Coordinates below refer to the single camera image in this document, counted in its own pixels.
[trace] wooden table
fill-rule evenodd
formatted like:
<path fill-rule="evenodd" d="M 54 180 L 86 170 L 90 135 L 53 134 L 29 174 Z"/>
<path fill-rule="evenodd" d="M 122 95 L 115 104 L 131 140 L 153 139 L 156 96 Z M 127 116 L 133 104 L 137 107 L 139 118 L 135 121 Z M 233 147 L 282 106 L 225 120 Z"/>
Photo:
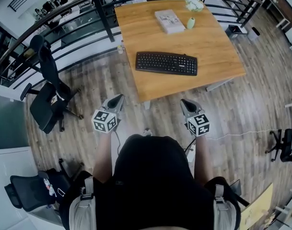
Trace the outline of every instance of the wooden table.
<path fill-rule="evenodd" d="M 242 219 L 240 230 L 247 230 L 252 227 L 262 216 L 264 216 L 270 208 L 273 184 L 250 205 L 248 205 L 241 213 Z"/>
<path fill-rule="evenodd" d="M 167 35 L 154 12 L 172 9 L 183 25 L 190 17 L 196 23 L 191 30 Z M 158 0 L 115 8 L 124 45 L 141 102 L 150 107 L 150 100 L 210 85 L 210 91 L 226 81 L 245 75 L 244 67 L 226 33 L 211 12 L 191 12 L 184 0 Z M 159 51 L 187 54 L 198 59 L 197 76 L 160 74 L 135 70 L 138 51 Z"/>

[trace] floor plank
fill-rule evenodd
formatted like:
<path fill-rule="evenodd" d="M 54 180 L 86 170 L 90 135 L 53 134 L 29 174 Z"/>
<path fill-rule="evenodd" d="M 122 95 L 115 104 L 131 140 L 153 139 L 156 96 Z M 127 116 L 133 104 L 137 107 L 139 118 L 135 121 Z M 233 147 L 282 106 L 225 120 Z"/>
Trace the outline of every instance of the floor plank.
<path fill-rule="evenodd" d="M 70 105 L 85 118 L 66 116 L 65 132 L 59 133 L 56 127 L 46 135 L 30 115 L 29 106 L 34 97 L 28 96 L 26 122 L 38 168 L 58 167 L 58 158 L 62 157 L 71 164 L 83 161 L 91 170 L 98 145 L 98 133 L 93 132 L 91 117 L 105 98 L 117 93 L 126 96 L 118 128 L 122 142 L 148 127 L 155 135 L 171 136 L 186 147 L 192 136 L 183 127 L 179 101 L 189 98 L 198 101 L 210 118 L 211 132 L 207 138 L 215 175 L 224 176 L 230 183 L 241 179 L 247 201 L 253 201 L 273 182 L 271 207 L 284 206 L 292 196 L 289 192 L 292 163 L 270 161 L 270 155 L 265 154 L 273 144 L 269 131 L 221 138 L 226 134 L 292 128 L 292 108 L 284 108 L 292 102 L 292 51 L 285 35 L 275 25 L 260 8 L 247 26 L 255 26 L 260 38 L 250 42 L 247 37 L 238 36 L 233 41 L 246 76 L 211 92 L 202 87 L 159 98 L 152 101 L 150 110 L 138 102 L 126 54 L 108 53 L 62 72 L 61 79 L 71 88 L 82 87 Z M 252 229 L 258 229 L 263 220 Z"/>

